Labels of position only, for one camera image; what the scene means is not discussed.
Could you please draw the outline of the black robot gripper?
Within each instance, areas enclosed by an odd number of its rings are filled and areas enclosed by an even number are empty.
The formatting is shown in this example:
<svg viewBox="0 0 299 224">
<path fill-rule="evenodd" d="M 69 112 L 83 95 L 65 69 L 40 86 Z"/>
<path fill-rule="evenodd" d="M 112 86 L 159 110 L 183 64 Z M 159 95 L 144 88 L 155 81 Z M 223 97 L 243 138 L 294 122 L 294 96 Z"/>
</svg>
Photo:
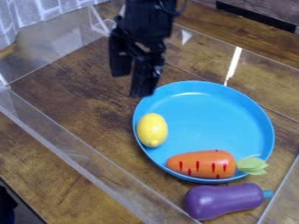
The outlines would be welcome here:
<svg viewBox="0 0 299 224">
<path fill-rule="evenodd" d="M 154 94 L 164 70 L 164 40 L 171 36 L 174 19 L 182 15 L 178 0 L 125 0 L 125 13 L 116 16 L 116 28 L 108 37 L 109 69 L 113 77 L 132 75 L 129 96 Z M 127 52 L 127 41 L 154 52 Z"/>
</svg>

